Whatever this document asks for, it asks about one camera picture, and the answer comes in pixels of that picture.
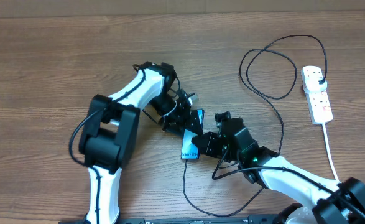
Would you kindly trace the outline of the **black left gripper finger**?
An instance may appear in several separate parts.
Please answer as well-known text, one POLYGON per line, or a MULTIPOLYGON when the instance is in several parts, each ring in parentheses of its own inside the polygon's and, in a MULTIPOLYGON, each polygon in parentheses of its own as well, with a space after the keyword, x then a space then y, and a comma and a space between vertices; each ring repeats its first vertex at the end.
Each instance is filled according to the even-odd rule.
POLYGON ((204 115, 203 109, 191 110, 187 119, 187 129, 195 134, 203 134, 204 115))
POLYGON ((167 123, 163 126, 162 128, 165 132, 174 134, 178 137, 183 137, 184 132, 185 132, 185 128, 183 126, 180 126, 176 123, 167 123))

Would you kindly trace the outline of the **white charger plug adapter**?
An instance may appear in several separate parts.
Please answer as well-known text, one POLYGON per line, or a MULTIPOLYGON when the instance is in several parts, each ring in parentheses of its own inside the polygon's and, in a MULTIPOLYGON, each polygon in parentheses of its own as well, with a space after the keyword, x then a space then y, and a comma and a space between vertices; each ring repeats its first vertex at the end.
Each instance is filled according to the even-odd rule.
POLYGON ((308 77, 304 76, 303 90, 306 94, 318 93, 325 91, 328 83, 322 77, 308 77))

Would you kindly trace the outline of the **white power strip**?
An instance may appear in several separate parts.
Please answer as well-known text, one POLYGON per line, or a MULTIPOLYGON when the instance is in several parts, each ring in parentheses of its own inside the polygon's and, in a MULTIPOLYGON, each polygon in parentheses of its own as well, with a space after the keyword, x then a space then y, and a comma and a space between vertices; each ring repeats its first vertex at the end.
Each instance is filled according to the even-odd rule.
MULTIPOLYGON (((323 78, 321 68, 313 65, 304 66, 301 69, 300 73, 302 76, 302 81, 304 79, 304 76, 323 78)), ((307 99, 308 110, 313 124, 322 125, 333 120, 331 105, 326 90, 312 94, 305 93, 305 96, 307 99)))

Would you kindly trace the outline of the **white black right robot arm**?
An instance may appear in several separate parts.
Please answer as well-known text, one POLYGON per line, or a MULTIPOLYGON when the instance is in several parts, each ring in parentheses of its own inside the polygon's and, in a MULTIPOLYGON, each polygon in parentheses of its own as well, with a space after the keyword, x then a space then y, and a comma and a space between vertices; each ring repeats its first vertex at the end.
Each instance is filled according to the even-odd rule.
POLYGON ((296 201, 278 223, 365 223, 365 184, 350 177, 344 182, 305 171, 279 153, 258 145, 242 118, 216 114, 218 132, 192 138, 201 154, 236 161, 236 173, 252 184, 280 192, 296 201))

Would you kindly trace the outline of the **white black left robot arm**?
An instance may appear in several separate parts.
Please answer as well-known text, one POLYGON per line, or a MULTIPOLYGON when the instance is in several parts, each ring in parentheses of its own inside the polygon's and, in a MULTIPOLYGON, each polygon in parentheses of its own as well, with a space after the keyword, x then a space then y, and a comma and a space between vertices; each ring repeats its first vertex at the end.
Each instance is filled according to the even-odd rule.
POLYGON ((177 78, 172 65, 145 62, 135 64, 135 78, 122 90, 109 96, 95 95, 86 118, 70 137, 81 133, 80 163, 90 175, 90 208, 82 223, 117 223, 121 172, 126 168, 137 141, 140 114, 151 105, 160 115, 163 131, 183 137, 203 133, 203 109, 192 108, 196 94, 179 89, 177 97, 169 91, 177 78))

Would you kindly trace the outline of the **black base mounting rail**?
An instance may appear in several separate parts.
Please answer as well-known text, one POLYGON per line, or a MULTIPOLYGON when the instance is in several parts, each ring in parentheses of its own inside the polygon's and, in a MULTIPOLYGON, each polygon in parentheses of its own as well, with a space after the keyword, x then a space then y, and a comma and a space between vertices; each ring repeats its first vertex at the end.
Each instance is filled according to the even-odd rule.
POLYGON ((278 215, 248 215, 247 217, 218 217, 218 218, 171 218, 144 219, 118 218, 116 224, 273 224, 282 223, 278 215))

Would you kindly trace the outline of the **blue Galaxy smartphone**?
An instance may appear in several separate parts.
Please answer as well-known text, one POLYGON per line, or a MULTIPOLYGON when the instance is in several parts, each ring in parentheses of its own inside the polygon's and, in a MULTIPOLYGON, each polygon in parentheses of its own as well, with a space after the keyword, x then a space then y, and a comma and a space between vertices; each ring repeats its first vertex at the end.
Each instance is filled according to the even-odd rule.
POLYGON ((187 123, 185 125, 185 132, 183 135, 183 144, 181 150, 181 159, 194 160, 198 159, 200 153, 198 148, 192 144, 192 138, 201 134, 195 134, 187 129, 187 123))

